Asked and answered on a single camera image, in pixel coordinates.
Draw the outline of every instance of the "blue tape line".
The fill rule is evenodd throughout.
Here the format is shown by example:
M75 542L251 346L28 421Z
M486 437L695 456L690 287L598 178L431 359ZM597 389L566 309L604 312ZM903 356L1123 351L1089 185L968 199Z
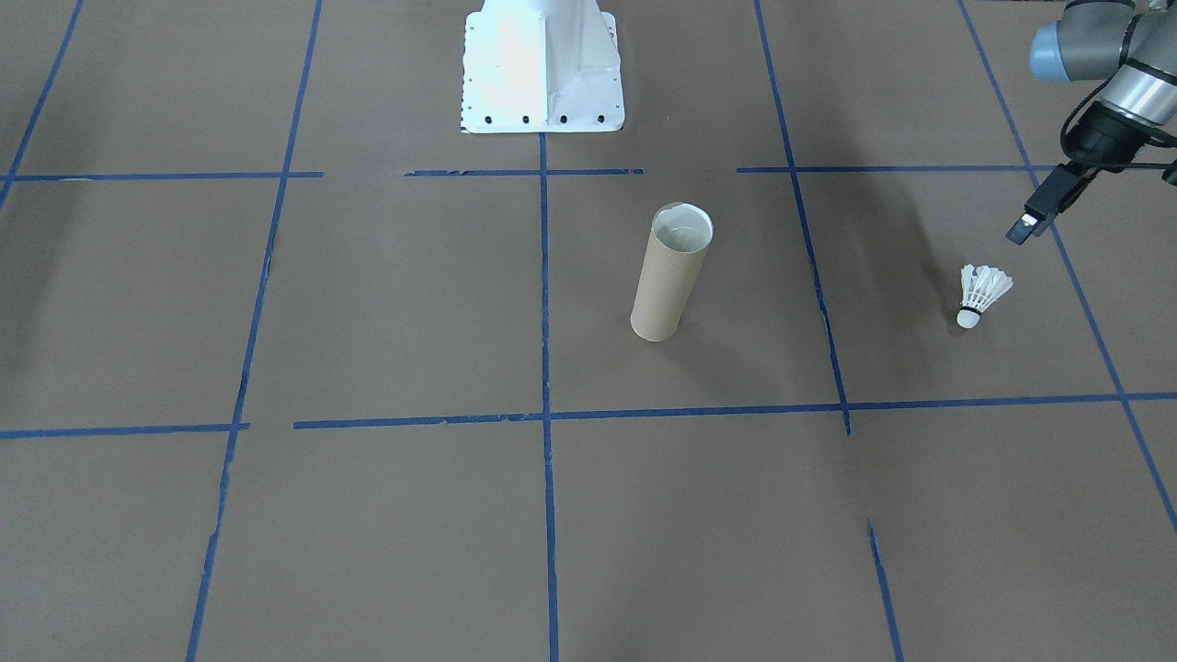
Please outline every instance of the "blue tape line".
M1020 398L962 398L945 400L899 400L850 403L853 411L882 411L893 409L952 409L969 406L1024 406L1036 404L1119 402L1116 393L1082 396L1028 396Z
M972 35L972 42L977 47L977 54L980 55L980 64L985 67L985 74L989 77L989 84L993 87L993 92L997 94L997 102L1002 106L1002 112L1005 114L1005 121L1010 125L1010 132L1013 134L1013 143L1018 147L1018 153L1022 154L1023 167L1030 171L1031 177L1033 177L1033 165L1030 163L1030 154L1026 153L1025 144L1022 143L1022 133L1018 132L1017 124L1013 123L1013 113L1010 112L1010 105L1005 102L1005 95L1002 94L1002 86L997 84L997 75L993 74L993 67L989 64L989 55L985 54L985 47L980 44L980 35L977 33L977 26L972 22L972 16L969 14L969 8L964 6L964 0L957 0L957 6L960 7L960 13L964 15L964 22L969 26L969 34Z
M760 46L764 48L764 61L769 67L769 82L772 85L772 98L777 104L777 121L780 124L780 139L785 146L785 159L789 161L789 176L793 183L793 193L797 199L797 216L802 223L802 234L805 238L805 252L809 254L810 270L813 272L813 290L817 293L817 305L822 311L822 320L825 324L825 337L830 345L830 366L833 370L833 382L838 388L838 402L842 403L842 418L846 425L846 435L853 433L853 425L850 421L850 408L846 406L846 386L842 379L842 368L838 364L838 346L833 342L833 326L830 324L830 311L825 305L825 293L822 289L822 274L817 266L817 253L813 250L813 238L810 234L809 217L805 214L805 199L802 196L802 183L797 177L797 161L793 159L793 146L789 139L789 123L785 121L785 106L780 100L780 87L777 85L777 67L772 64L772 51L769 48L769 33L764 27L764 11L760 8L760 0L753 0L756 5L756 21L760 28Z
M1005 121L1010 125L1010 132L1013 134L1013 141L1017 144L1018 152L1022 154L1022 163L1025 165L1025 170L1030 174L1030 180L1033 183L1035 188L1037 188L1039 186L1039 181L1038 176L1035 174L1035 166L1030 163L1030 155L1026 153L1022 134L1018 132L1017 124L1013 121L1013 114L1010 112L1009 104L1005 102L1005 95L1002 93L1002 86L998 85L997 77L993 75L993 68L989 64L989 57L985 54L985 47L980 42L980 35L977 33L977 27L972 22L969 8L965 6L964 0L957 0L957 6L960 8L960 14L964 16L965 25L969 26L969 33L972 35L973 45L976 45L977 53L980 55L980 61L985 66L985 73L989 74L989 82L993 86L993 93L997 94L997 100L1002 105L1002 112L1005 113ZM1088 297L1083 292L1083 285L1079 283L1078 273L1075 271L1075 265L1071 263L1071 257L1066 251L1066 245L1063 243L1063 234L1059 232L1058 225L1051 225L1050 231L1055 238L1055 245L1058 246L1058 252L1063 258L1063 265L1066 267L1066 274L1071 279L1071 286L1075 287L1075 293L1078 296L1079 304L1083 306L1083 315L1088 318L1088 325L1091 327L1092 336L1095 336L1096 345L1098 345L1099 353L1103 356L1104 365L1108 368L1108 375L1111 377L1112 384L1116 386L1116 393L1121 406L1124 409L1124 415L1128 417L1129 425L1132 428L1132 435L1136 437L1136 444L1141 449L1141 455L1144 456L1144 464L1148 466L1149 474L1152 476L1152 484L1156 486L1157 495L1161 497L1161 503L1164 505L1165 514L1169 516L1169 523L1172 525L1173 531L1177 532L1177 510L1173 509L1172 498L1170 498L1169 490L1165 488L1164 479L1161 477L1161 471L1157 470L1156 462L1152 459L1152 451L1149 450L1149 444L1144 439L1144 433L1141 431L1141 426L1136 421L1136 412L1132 411L1131 398L1129 398L1124 392L1124 384L1121 382L1119 373L1116 371L1116 364L1111 359L1111 352L1108 351L1108 344L1104 343L1103 333L1099 331L1099 325L1096 323L1096 316L1091 311Z
M560 660L560 616L556 580L556 476L552 471L552 385L551 385L551 280L547 241L547 134L539 134L539 250L540 282L540 378L544 400L544 505L547 529L547 647L551 662Z
M541 421L543 413L478 413L473 416L406 416L403 418L341 418L326 421L295 421L295 430L330 430L339 428L405 428L412 425L468 425L473 423L520 423Z
M679 416L746 416L750 413L803 413L842 411L838 403L786 404L763 406L699 406L680 409L606 409L591 411L558 411L553 421L587 421L599 418L673 418Z
M548 170L543 173L538 170L414 170L406 172L405 177L599 177L618 174L645 174L640 167L600 167L583 170Z
M1053 166L1043 166L1050 170ZM1025 166L1019 165L904 165L904 166L752 166L738 167L739 174L773 174L773 173L845 173L845 172L1022 172Z
M1125 397L1128 397L1128 399L1132 402L1177 400L1177 391L1156 392L1156 393L1125 393Z
M266 284L270 280L270 264L274 254L274 240L278 236L278 224L286 199L286 184L290 181L291 163L294 159L294 143L298 138L299 119L302 114L302 100L306 97L306 84L311 77L311 60L314 57L315 35L319 32L319 18L322 14L322 0L315 0L314 15L311 19L311 34L306 42L306 54L302 58L302 75L299 80L298 95L294 98L294 112L291 117L290 135L286 139L286 157L282 159L282 177L278 180L278 196L274 199L274 213L270 219L270 236L266 239L266 252L261 262L261 277L258 280L258 294L253 303L253 318L250 323L250 339L245 346L245 359L241 362L241 384L233 405L234 429L228 433L225 446L225 463L221 465L220 491L217 499L217 524L208 536L208 548L205 550L205 567L200 576L200 591L197 596L197 609L192 616L192 633L188 637L187 662L195 662L197 648L200 644L200 630L204 625L205 608L208 604L208 587L212 582L213 564L217 560L217 543L220 539L221 523L225 517L225 504L228 497L230 465L237 452L238 429L245 410L245 393L250 386L250 370L253 364L253 352L258 343L258 329L261 325L261 309L266 300Z
M16 147L16 155L12 159L12 166L8 168L8 177L5 179L4 187L0 187L0 208L4 207L5 201L8 199L8 191L12 190L13 179L16 177L16 172L20 171L20 163L25 160L25 152L28 150L28 141L33 139L33 131L36 128L36 120L41 118L41 111L45 110L45 101L49 98L49 91L53 90L53 81L58 78L58 72L61 69L61 61L66 58L66 49L69 48L69 41L73 39L74 28L78 27L78 16L81 14L81 6L84 0L78 0L74 2L73 14L69 15L69 25L66 26L66 34L61 38L61 46L58 48L58 57L53 60L53 66L49 67L49 77L45 80L45 87L41 88L41 95L36 98L36 105L33 106L33 114L28 118L28 125L25 127L25 135L20 139L20 146Z
M629 167L598 167L598 168L584 168L584 170L550 170L547 171L548 177L599 177L607 174L645 174L646 171L640 167L629 168Z
M238 429L247 430L248 423L239 423ZM46 428L40 430L0 430L0 439L48 439L61 437L132 437L138 435L178 435L184 432L230 432L232 423L202 425L135 425L128 428Z
M1177 399L1173 393L1131 393L1130 399L1170 400ZM1119 402L1117 393L1084 393L1073 396L1025 396L1012 398L958 398L943 400L884 400L850 402L851 411L887 411L913 409L962 409L972 406L1030 406L1050 404L1091 404ZM822 411L842 411L840 403L779 404L750 406L696 406L667 409L601 409L551 411L552 421L594 421L614 418L674 418L693 416L747 416L756 413L807 413ZM530 413L478 413L472 416L412 416L401 418L341 418L324 421L298 421L295 430L319 430L332 428L394 428L412 425L477 424L477 423L520 423L543 421L543 412Z
M281 172L131 172L100 174L20 174L15 181L161 181L174 179L317 179L322 171Z
M903 662L903 643L899 641L899 624L895 620L895 605L891 603L891 585L886 581L886 567L883 565L883 554L879 552L878 535L875 532L875 519L870 519L871 556L875 557L875 574L879 580L879 594L883 596L883 610L886 613L886 628L891 633L891 649L895 662Z

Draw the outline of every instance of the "grid square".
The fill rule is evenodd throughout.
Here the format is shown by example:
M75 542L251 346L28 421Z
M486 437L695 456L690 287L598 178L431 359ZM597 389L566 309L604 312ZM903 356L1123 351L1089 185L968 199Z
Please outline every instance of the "grid square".
M956 2L766 2L764 18L797 165L1022 163Z
M22 174L273 171L311 2L84 7Z
M538 187L291 181L246 419L543 409Z
M551 135L551 167L784 165L751 1L599 5L617 16L625 128Z
M69 25L73 0L0 5L0 172L16 157L25 127Z
M466 14L480 2L327 2L294 163L337 174L519 168L534 135L461 125Z
M911 660L1171 656L1173 531L1118 403L856 423Z
M552 178L552 406L836 403L825 326L787 179L736 173ZM630 327L650 223L699 205L716 238L678 331Z
M1129 391L1177 391L1173 193L1155 172L1104 173L1056 221Z
M967 0L967 6L1031 163L1065 161L1058 145L1063 120L1102 81L1049 82L1030 73L1030 44L1035 32L1057 21L1063 15L1064 4ZM1170 133L1177 131L1177 120L1168 130ZM1146 147L1137 158L1137 161L1151 160L1168 163L1172 157L1165 158L1165 152Z
M851 400L1115 391L1053 243L1004 238L1025 173L823 173L802 187ZM970 263L1015 286L964 331Z
M561 660L892 658L839 415L553 428Z
M274 183L18 183L0 212L0 428L233 416Z
M1172 499L1177 497L1177 400L1136 402L1132 412Z
M0 444L0 658L181 660L225 435Z
M538 423L240 439L201 660L547 658Z

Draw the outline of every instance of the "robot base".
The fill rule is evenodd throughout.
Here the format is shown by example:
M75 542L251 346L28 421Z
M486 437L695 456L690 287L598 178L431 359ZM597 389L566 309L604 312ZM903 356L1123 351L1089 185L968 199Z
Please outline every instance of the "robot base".
M596 0L486 0L466 18L461 130L584 133L625 123L617 20Z

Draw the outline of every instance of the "cardboard tube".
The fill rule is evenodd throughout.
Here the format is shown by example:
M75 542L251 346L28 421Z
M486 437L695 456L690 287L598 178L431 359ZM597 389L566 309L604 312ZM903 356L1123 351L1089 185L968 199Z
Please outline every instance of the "cardboard tube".
M638 336L659 343L678 329L713 232L711 217L694 205L672 203L654 214L630 315Z

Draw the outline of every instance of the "shuttlecock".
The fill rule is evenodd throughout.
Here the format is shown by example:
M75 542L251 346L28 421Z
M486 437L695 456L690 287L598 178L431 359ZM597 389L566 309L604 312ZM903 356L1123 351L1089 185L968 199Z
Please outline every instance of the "shuttlecock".
M960 298L960 312L957 313L957 324L962 329L972 329L980 322L980 313L993 305L1002 294L1010 291L1013 279L999 269L991 266L978 267L973 273L971 264L964 265L960 270L960 289L964 296Z

